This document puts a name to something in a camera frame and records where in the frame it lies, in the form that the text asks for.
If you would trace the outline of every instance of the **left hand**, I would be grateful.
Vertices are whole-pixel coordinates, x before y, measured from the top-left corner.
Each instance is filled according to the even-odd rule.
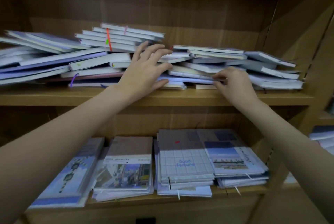
[[[164,49],[165,46],[161,44],[149,47],[147,47],[147,44],[148,41],[138,46],[136,52],[133,54],[130,66],[115,86],[126,97],[129,97],[131,102],[141,99],[169,82],[168,79],[157,81],[157,78],[166,70],[171,69],[172,64],[163,63],[157,66],[157,62],[162,56],[171,54],[172,51]]]

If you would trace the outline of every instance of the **forearm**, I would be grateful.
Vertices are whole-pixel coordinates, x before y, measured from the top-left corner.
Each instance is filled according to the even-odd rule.
[[[261,131],[325,217],[333,220],[334,156],[261,101],[240,111]]]
[[[4,214],[0,222],[14,222],[96,130],[129,103],[115,87],[109,87],[0,148],[0,208]]]

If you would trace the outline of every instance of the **hand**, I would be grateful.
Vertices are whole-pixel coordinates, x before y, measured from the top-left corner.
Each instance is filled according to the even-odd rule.
[[[157,66],[157,62],[163,55],[171,54],[172,51],[164,49],[165,46],[161,44],[149,47],[147,47],[147,44],[148,41],[138,46],[136,52],[133,54],[130,66],[116,85],[116,88],[123,91],[123,94],[130,98],[131,103],[169,82],[168,79],[156,80],[163,72],[171,69],[172,64],[163,63]]]
[[[219,81],[215,81],[214,85],[238,110],[259,101],[248,74],[243,70],[229,67],[216,73],[212,78],[215,80],[226,79],[226,85]]]

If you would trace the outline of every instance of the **pink elastic band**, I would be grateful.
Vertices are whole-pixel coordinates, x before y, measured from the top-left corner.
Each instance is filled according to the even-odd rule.
[[[79,75],[79,73],[77,73],[77,74],[75,74],[75,75],[73,76],[73,79],[72,79],[72,81],[71,81],[71,84],[69,85],[70,88],[72,88],[74,79],[75,79],[78,75]]]
[[[125,27],[125,30],[124,30],[124,35],[126,35],[126,31],[128,30],[128,26]]]

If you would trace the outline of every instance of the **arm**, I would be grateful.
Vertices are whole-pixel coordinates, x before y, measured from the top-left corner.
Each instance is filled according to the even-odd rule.
[[[139,58],[146,46],[117,85],[0,148],[0,223],[13,223],[111,116],[168,83],[156,80],[171,64],[156,63],[171,51],[152,45]]]
[[[217,89],[261,131],[313,203],[334,222],[334,156],[261,102],[246,72],[228,68],[214,78],[227,78],[227,85],[215,82]]]

